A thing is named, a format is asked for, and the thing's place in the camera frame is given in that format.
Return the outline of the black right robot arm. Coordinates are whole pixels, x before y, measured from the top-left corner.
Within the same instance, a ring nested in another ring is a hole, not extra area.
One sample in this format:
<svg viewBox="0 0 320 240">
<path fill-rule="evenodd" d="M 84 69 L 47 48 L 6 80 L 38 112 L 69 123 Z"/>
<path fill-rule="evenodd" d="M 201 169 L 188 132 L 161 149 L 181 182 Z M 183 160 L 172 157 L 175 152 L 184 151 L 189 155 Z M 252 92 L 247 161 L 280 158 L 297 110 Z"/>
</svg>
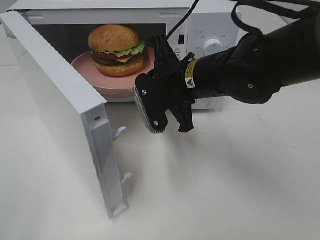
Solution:
<svg viewBox="0 0 320 240">
<path fill-rule="evenodd" d="M 154 69 L 136 79 L 145 125 L 162 133 L 171 111 L 179 132 L 193 129 L 192 104 L 198 99 L 231 97 L 246 104 L 264 104 L 281 88 L 320 77 L 318 12 L 267 35 L 246 34 L 237 46 L 194 59 L 178 60 L 168 44 Z"/>
</svg>

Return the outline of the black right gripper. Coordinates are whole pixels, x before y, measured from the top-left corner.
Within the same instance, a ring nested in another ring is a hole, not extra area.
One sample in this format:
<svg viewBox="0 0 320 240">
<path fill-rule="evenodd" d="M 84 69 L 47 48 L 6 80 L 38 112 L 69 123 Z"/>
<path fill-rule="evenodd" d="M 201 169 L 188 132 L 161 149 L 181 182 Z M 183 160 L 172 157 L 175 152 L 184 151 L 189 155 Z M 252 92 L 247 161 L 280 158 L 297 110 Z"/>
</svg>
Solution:
<svg viewBox="0 0 320 240">
<path fill-rule="evenodd" d="M 149 39 L 154 47 L 154 69 L 148 72 L 153 78 L 153 85 L 158 92 L 159 100 L 171 111 L 177 120 L 180 133 L 194 129 L 192 104 L 195 98 L 186 84 L 186 71 L 191 63 L 196 63 L 193 53 L 189 53 L 182 61 L 174 53 L 164 35 Z"/>
</svg>

